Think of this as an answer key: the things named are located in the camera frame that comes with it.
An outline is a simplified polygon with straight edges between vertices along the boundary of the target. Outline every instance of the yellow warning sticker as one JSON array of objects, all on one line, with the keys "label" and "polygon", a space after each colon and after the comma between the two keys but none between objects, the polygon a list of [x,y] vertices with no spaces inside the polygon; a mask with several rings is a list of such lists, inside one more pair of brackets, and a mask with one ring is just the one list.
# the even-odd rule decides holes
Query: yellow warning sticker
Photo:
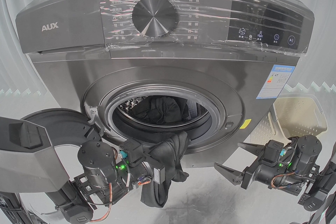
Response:
[{"label": "yellow warning sticker", "polygon": [[245,129],[251,122],[251,119],[245,120],[244,124],[242,126],[240,126],[239,129]]}]

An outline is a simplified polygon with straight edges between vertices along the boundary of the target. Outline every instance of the plastic wrap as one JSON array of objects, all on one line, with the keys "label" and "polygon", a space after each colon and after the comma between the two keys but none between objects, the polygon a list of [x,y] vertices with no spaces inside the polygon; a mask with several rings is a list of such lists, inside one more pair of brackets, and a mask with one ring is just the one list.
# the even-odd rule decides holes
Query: plastic wrap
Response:
[{"label": "plastic wrap", "polygon": [[161,37],[145,36],[135,28],[132,11],[138,1],[100,0],[104,39],[110,51],[157,50],[166,42],[186,50],[191,46],[205,50],[238,48],[291,56],[307,52],[310,36],[302,38],[301,31],[305,20],[312,22],[313,17],[299,6],[280,0],[169,0],[178,22]]}]

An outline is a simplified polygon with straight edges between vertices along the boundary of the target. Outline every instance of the white laundry basket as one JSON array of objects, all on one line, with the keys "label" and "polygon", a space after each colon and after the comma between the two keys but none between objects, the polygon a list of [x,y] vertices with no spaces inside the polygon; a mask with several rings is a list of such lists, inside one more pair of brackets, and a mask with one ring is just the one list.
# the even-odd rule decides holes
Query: white laundry basket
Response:
[{"label": "white laundry basket", "polygon": [[275,100],[270,112],[251,133],[251,143],[265,145],[269,140],[287,144],[289,137],[321,136],[328,129],[321,105],[313,95],[287,95]]}]

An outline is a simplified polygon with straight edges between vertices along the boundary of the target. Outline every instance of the washing machine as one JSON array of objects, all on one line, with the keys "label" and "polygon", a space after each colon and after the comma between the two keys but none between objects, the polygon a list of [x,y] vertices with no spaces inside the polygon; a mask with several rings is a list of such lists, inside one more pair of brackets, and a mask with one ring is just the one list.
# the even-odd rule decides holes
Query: washing machine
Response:
[{"label": "washing machine", "polygon": [[34,0],[16,17],[23,53],[65,115],[84,114],[117,145],[186,131],[185,167],[224,163],[248,137],[313,23],[299,0]]}]

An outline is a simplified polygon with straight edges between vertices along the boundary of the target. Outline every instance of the black cloth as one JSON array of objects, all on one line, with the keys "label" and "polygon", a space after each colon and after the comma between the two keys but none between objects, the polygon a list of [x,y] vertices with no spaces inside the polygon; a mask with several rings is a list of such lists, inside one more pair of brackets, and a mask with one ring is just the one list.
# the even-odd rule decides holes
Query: black cloth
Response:
[{"label": "black cloth", "polygon": [[179,123],[188,116],[187,100],[149,96],[132,108],[132,115],[144,122],[165,125]]},{"label": "black cloth", "polygon": [[167,201],[171,181],[184,182],[189,176],[183,172],[181,158],[189,145],[186,132],[174,135],[153,146],[150,155],[165,166],[165,181],[160,185],[154,181],[142,186],[141,201],[149,207],[162,208]]}]

